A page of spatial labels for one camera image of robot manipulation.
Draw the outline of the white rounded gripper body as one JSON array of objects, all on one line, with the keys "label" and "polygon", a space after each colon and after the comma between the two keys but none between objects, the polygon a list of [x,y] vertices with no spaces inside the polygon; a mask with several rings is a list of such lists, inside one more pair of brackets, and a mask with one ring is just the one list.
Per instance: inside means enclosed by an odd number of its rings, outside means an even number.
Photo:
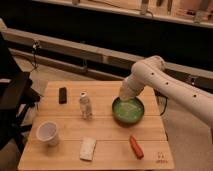
[{"label": "white rounded gripper body", "polygon": [[142,91],[142,84],[131,77],[127,77],[123,80],[119,90],[119,98],[122,101],[133,99],[138,96]]}]

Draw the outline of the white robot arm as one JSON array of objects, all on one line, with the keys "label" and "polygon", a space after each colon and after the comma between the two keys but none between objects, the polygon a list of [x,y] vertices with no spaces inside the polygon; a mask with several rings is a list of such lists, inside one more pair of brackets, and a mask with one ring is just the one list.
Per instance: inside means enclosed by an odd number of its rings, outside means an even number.
[{"label": "white robot arm", "polygon": [[172,78],[164,72],[165,61],[151,56],[132,65],[119,90],[123,101],[138,96],[145,86],[150,86],[188,109],[213,129],[213,94]]}]

